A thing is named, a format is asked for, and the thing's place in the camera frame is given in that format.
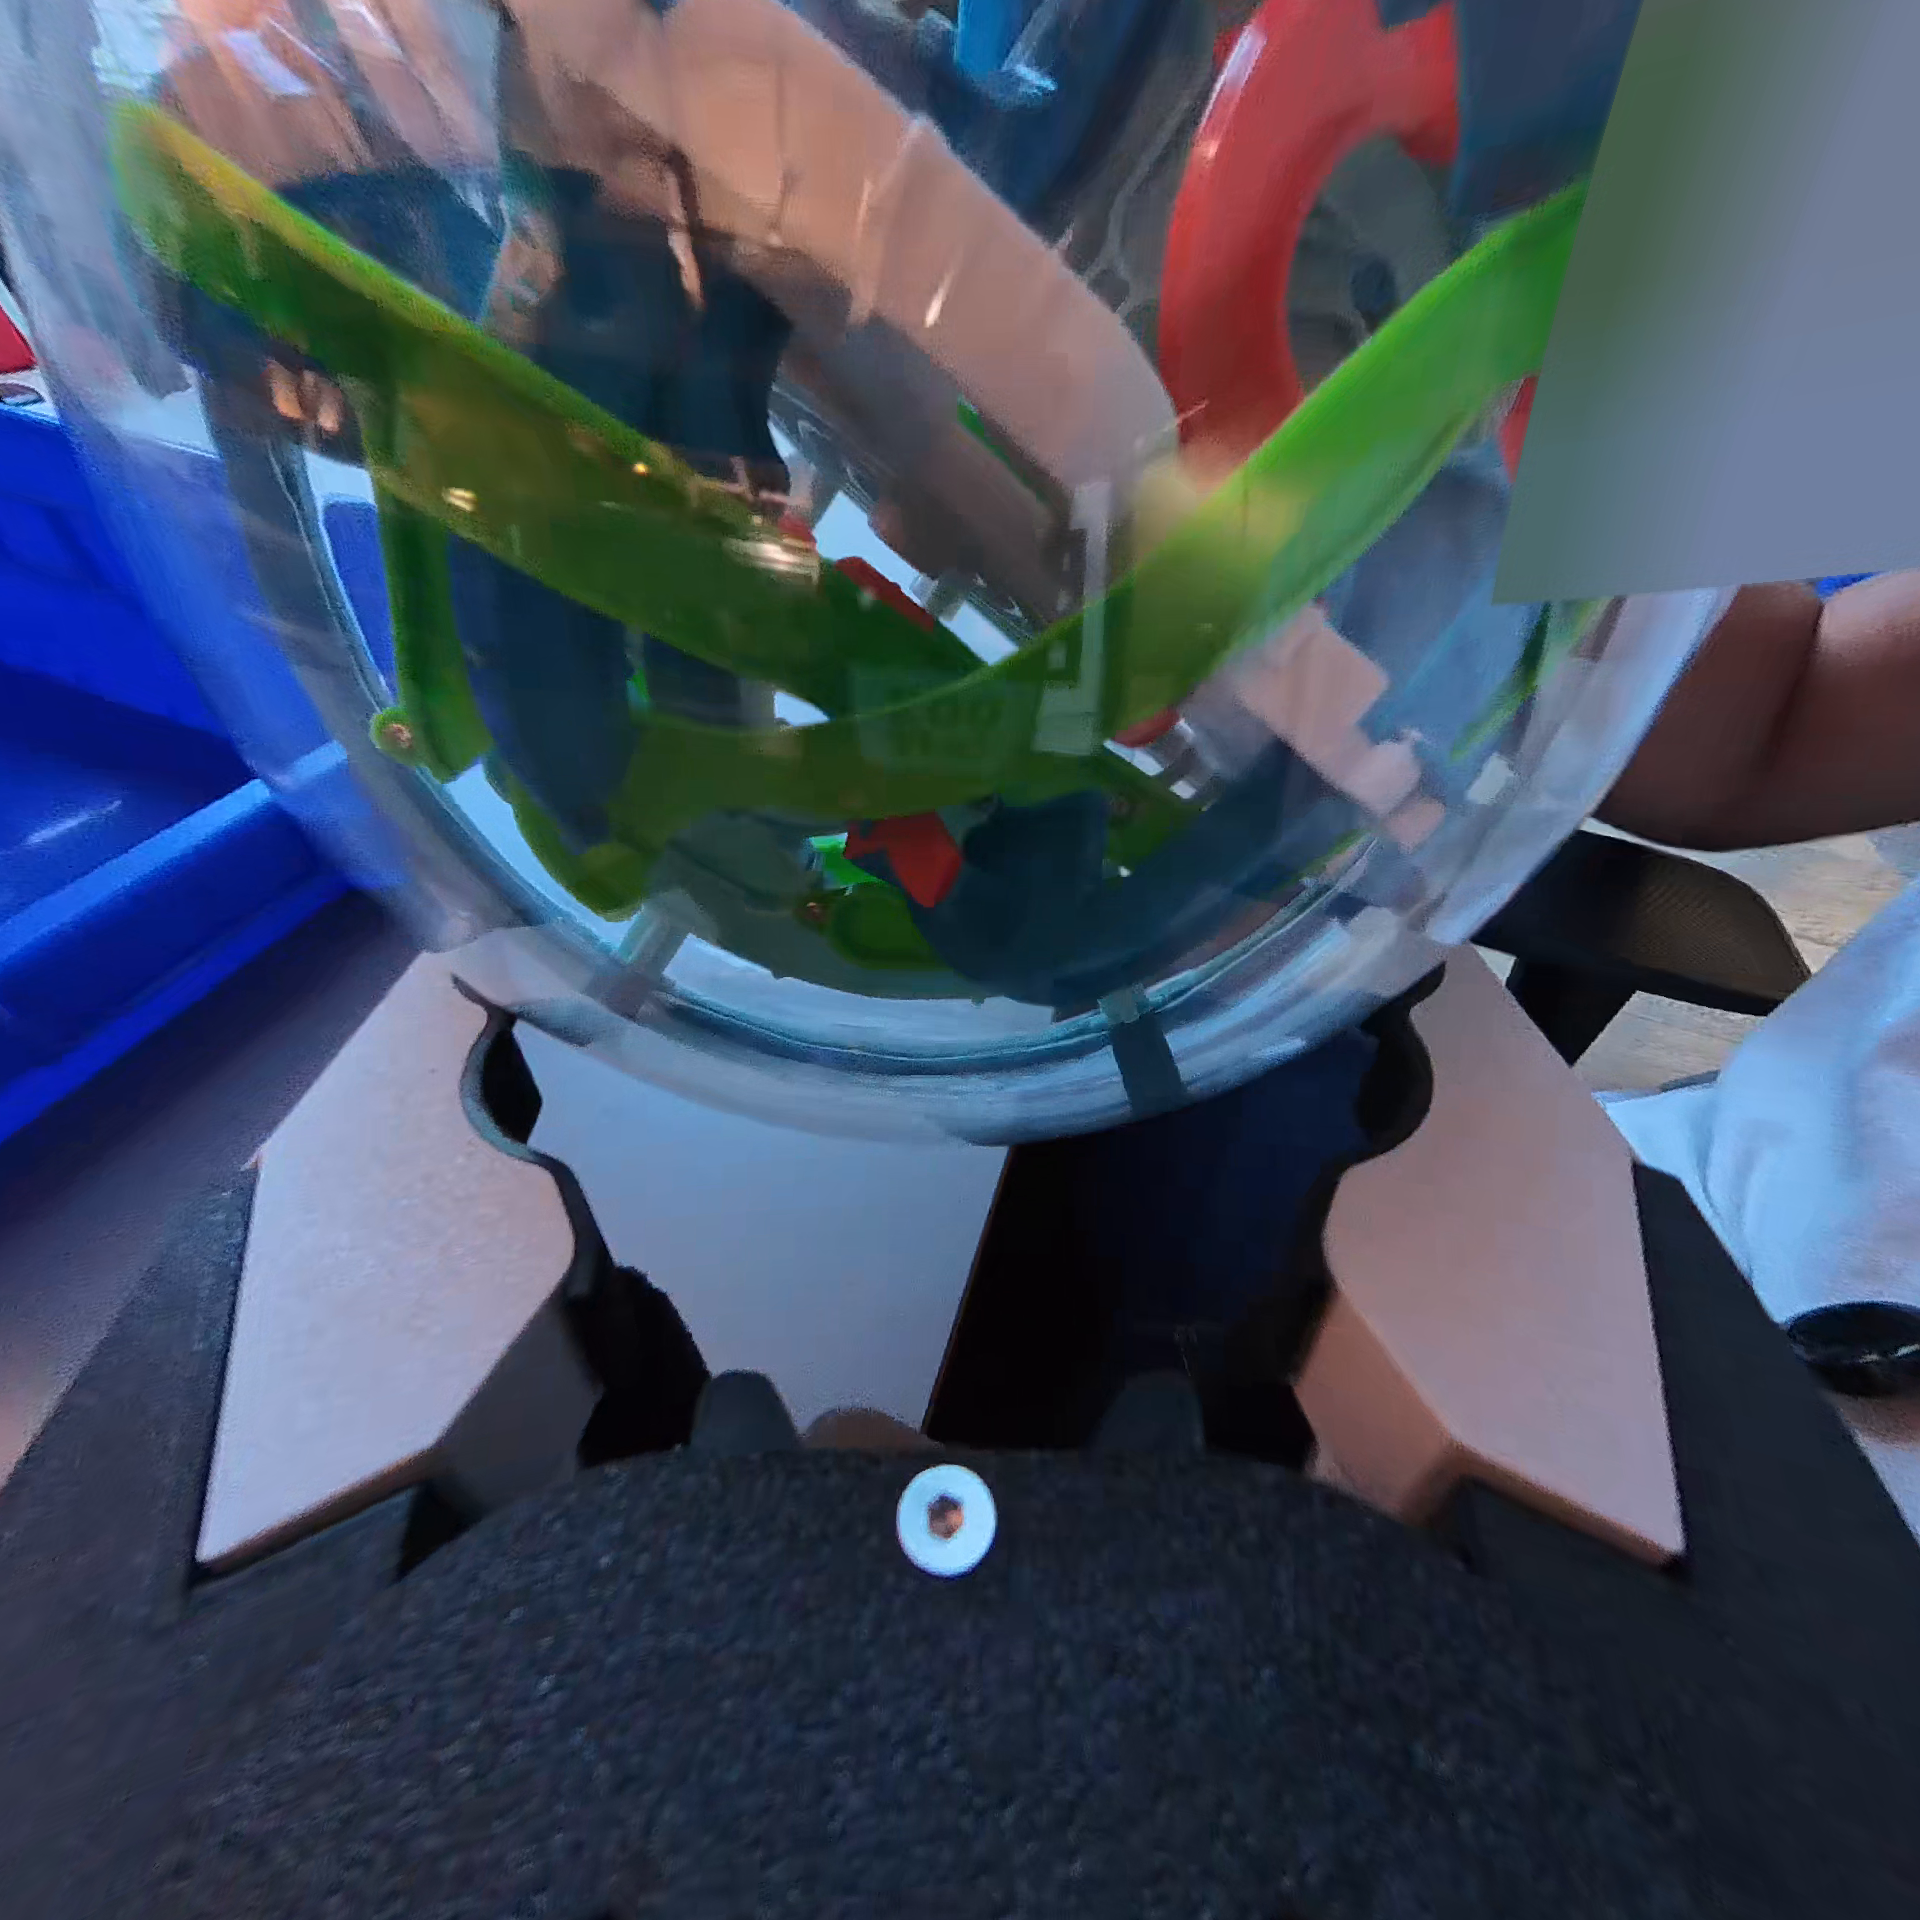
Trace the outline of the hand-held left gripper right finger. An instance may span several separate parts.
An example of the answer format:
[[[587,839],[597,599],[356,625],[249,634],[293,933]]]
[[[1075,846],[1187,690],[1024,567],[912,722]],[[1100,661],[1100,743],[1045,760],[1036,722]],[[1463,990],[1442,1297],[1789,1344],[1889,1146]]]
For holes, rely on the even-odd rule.
[[[1411,1033],[1431,1116],[1338,1187],[1307,1475],[1411,1530],[1492,1484],[1635,1568],[1683,1560],[1622,1135],[1472,952]]]

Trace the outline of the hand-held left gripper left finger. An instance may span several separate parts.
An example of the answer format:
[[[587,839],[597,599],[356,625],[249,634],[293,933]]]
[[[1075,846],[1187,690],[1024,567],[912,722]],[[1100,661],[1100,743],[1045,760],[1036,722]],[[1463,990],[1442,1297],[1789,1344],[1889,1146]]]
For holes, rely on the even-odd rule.
[[[463,1518],[581,1471],[604,1374],[573,1308],[607,1279],[581,1182],[491,1116],[509,1018],[406,963],[249,1154],[200,1571],[383,1497]]]

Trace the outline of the clear plastic maze ball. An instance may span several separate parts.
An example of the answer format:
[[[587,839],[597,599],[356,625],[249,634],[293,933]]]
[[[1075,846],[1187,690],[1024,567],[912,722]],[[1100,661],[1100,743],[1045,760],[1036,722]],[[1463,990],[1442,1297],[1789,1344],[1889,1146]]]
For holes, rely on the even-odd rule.
[[[1503,527],[1635,9],[8,9],[131,599],[518,1020],[1045,1139],[1580,933],[1716,596]]]

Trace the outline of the person's right forearm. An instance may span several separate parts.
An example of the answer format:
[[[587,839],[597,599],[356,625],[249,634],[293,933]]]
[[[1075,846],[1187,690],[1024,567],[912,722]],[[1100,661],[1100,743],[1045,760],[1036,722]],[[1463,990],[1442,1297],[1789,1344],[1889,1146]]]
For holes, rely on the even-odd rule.
[[[1591,814],[1677,851],[1920,821],[1920,570],[1741,586]]]

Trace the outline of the person's dark blue trousers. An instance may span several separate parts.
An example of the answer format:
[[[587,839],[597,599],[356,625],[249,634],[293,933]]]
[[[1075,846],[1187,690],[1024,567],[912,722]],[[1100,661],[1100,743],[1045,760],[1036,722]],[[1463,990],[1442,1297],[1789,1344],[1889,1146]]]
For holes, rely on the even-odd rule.
[[[1300,1308],[1314,1201],[1373,1139],[1373,1058],[1379,1041],[1340,1033],[1187,1116],[1007,1146],[926,1439],[1307,1471],[1269,1308]]]

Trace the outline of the black office chair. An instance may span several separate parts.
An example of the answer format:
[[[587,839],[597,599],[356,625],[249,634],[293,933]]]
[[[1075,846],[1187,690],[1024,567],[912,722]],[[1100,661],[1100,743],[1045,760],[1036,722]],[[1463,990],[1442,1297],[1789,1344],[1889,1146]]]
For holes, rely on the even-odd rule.
[[[1789,920],[1706,859],[1569,830],[1472,933],[1503,991],[1580,1058],[1635,991],[1771,1018],[1801,979]]]

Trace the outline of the blue plastic bin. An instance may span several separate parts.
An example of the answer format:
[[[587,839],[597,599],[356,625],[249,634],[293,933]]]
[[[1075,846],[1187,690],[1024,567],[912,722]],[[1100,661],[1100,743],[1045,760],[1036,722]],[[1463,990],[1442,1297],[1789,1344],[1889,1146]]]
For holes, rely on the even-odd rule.
[[[232,479],[0,425],[0,1135],[403,851],[302,695]]]

